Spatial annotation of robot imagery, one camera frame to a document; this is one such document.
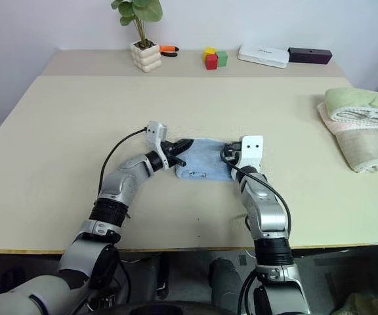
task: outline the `table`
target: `table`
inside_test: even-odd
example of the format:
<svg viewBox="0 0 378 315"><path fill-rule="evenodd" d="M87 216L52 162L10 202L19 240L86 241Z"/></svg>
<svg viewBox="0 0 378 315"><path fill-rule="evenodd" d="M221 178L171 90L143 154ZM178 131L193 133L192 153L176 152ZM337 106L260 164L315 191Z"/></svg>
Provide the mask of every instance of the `table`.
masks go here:
<svg viewBox="0 0 378 315"><path fill-rule="evenodd" d="M119 60L113 69L90 63L84 70L71 61L74 54L81 56L75 63L112 64L103 55ZM228 69L207 72L201 60L185 63L196 54L166 59L148 75L128 65L127 52L54 57L0 128L0 253L62 253L91 212L106 154L149 120L168 125L170 141L263 135L262 171L290 206L294 249L378 244L378 174L349 169L316 111L326 89L350 86L339 68L279 70L230 55ZM69 61L59 66L62 55ZM136 136L106 172L147 151ZM123 250L253 246L231 182L159 171L138 191L130 215L118 244Z"/></svg>

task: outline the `potted plant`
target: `potted plant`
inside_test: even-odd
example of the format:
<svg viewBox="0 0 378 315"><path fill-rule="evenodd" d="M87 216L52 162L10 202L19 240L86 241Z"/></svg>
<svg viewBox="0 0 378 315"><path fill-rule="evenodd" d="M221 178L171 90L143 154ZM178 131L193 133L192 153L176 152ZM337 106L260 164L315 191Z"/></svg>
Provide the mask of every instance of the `potted plant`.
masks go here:
<svg viewBox="0 0 378 315"><path fill-rule="evenodd" d="M145 37L145 22L158 22L163 16L159 0L115 0L112 9L121 14L121 25L131 22L138 31L140 41L131 43L131 53L135 66L149 72L161 66L159 45Z"/></svg>

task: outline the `green towel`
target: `green towel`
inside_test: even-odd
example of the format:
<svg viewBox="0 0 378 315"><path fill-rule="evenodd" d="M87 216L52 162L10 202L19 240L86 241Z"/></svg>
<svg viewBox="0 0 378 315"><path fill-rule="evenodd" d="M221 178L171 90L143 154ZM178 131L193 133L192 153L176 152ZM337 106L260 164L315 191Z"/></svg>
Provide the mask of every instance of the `green towel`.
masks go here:
<svg viewBox="0 0 378 315"><path fill-rule="evenodd" d="M378 125L378 92L341 87L325 93L326 110L334 121Z"/></svg>
<svg viewBox="0 0 378 315"><path fill-rule="evenodd" d="M332 315L378 315L378 300L358 293L352 293L342 306Z"/></svg>

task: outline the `black speaker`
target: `black speaker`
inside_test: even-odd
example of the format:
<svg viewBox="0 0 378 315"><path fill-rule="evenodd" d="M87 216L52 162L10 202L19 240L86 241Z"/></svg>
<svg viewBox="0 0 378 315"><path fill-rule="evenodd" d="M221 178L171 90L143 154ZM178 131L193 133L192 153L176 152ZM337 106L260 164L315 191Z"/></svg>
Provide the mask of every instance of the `black speaker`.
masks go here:
<svg viewBox="0 0 378 315"><path fill-rule="evenodd" d="M289 62L302 64L327 64L332 58L331 51L313 48L288 48Z"/></svg>

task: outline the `stack of towels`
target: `stack of towels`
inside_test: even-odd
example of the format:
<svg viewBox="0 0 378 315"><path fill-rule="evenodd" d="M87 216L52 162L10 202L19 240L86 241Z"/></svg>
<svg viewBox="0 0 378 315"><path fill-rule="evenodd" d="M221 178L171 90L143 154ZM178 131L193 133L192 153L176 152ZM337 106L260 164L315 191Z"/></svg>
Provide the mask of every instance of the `stack of towels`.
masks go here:
<svg viewBox="0 0 378 315"><path fill-rule="evenodd" d="M330 89L318 111L350 167L357 173L378 172L378 92Z"/></svg>

